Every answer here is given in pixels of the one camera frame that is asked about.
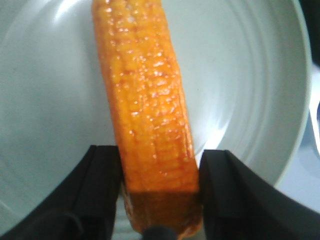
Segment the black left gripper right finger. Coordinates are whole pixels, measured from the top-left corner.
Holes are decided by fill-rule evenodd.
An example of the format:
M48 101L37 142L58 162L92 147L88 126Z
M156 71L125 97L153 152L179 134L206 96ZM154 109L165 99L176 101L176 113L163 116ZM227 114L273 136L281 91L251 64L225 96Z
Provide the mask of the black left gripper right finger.
M208 240L318 240L320 215L264 181L228 150L205 150L199 167Z

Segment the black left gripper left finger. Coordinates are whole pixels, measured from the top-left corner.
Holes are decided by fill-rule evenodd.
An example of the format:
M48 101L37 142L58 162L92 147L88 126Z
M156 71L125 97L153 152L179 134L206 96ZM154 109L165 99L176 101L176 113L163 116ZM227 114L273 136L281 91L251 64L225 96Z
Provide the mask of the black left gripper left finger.
M2 240L110 240L123 178L119 150L92 145L71 173Z

